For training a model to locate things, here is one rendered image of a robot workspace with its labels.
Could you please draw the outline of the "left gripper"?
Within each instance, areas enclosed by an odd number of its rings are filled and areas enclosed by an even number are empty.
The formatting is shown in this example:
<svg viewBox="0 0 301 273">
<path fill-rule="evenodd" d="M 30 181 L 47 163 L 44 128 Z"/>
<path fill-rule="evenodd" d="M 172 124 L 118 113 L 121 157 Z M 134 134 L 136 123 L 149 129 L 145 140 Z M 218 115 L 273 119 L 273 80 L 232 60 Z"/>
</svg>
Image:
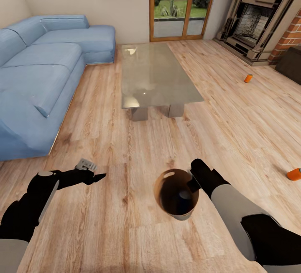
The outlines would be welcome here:
<svg viewBox="0 0 301 273">
<path fill-rule="evenodd" d="M 72 174 L 72 185 L 76 185 L 78 183 L 85 183 L 86 185 L 91 185 L 94 182 L 98 182 L 102 178 L 106 177 L 106 174 L 98 174 L 94 175 L 94 173 L 88 169 L 86 170 L 80 170 L 76 168 L 74 170 L 70 170 L 70 173 Z"/>
</svg>

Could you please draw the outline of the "can of soda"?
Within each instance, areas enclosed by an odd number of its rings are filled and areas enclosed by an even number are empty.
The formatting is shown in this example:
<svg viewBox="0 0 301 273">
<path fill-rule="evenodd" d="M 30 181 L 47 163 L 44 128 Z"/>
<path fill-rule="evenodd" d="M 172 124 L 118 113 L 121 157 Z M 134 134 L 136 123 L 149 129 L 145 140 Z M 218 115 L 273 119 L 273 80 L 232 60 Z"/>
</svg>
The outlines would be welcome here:
<svg viewBox="0 0 301 273">
<path fill-rule="evenodd" d="M 180 191 L 177 198 L 176 212 L 185 215 L 189 211 L 191 196 L 187 191 Z"/>
<path fill-rule="evenodd" d="M 250 80 L 251 80 L 251 78 L 253 77 L 253 75 L 252 74 L 249 74 L 247 77 L 246 77 L 246 79 L 244 80 L 246 83 L 248 83 Z"/>
<path fill-rule="evenodd" d="M 300 180 L 301 179 L 301 168 L 297 168 L 293 171 L 290 171 L 286 175 L 291 180 L 294 180 L 294 181 Z"/>
</svg>

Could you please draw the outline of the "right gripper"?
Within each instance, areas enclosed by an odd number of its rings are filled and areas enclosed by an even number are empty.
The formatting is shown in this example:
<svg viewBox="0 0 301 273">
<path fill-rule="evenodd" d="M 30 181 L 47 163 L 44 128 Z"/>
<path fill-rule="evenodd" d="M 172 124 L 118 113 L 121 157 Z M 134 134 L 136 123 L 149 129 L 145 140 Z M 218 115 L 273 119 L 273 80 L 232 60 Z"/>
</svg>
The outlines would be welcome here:
<svg viewBox="0 0 301 273">
<path fill-rule="evenodd" d="M 187 186 L 192 191 L 192 193 L 195 193 L 197 190 L 201 189 L 201 186 L 199 185 L 199 183 L 197 182 L 197 180 L 194 179 L 194 177 L 192 177 L 192 180 L 190 180 L 189 182 L 187 182 Z"/>
</svg>

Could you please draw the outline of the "trash can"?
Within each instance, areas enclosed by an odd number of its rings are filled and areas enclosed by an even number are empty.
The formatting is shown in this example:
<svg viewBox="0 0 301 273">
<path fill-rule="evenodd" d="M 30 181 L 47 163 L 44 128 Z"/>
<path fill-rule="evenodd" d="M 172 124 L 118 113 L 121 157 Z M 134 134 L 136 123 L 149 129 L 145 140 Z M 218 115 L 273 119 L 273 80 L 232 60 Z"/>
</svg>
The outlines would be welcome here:
<svg viewBox="0 0 301 273">
<path fill-rule="evenodd" d="M 164 178 L 164 175 L 170 172 L 174 172 L 174 175 Z M 179 221 L 190 218 L 199 200 L 199 190 L 192 193 L 187 186 L 187 182 L 190 180 L 192 180 L 192 177 L 188 172 L 181 169 L 169 169 L 158 177 L 154 186 L 154 196 L 157 204 L 162 210 Z M 185 215 L 179 215 L 176 212 L 177 198 L 180 191 L 187 191 L 191 196 L 189 211 Z"/>
</svg>

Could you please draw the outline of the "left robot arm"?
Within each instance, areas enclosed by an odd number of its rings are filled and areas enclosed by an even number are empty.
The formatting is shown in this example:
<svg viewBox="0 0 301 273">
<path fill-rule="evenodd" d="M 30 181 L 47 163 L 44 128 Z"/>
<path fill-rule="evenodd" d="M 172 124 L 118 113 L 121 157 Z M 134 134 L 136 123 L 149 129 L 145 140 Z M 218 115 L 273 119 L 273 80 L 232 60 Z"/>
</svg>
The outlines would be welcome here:
<svg viewBox="0 0 301 273">
<path fill-rule="evenodd" d="M 0 225 L 0 273 L 16 273 L 26 248 L 56 192 L 62 188 L 85 183 L 91 185 L 106 177 L 94 175 L 98 166 L 81 158 L 74 170 L 41 171 L 32 179 L 20 201 L 5 211 Z"/>
</svg>

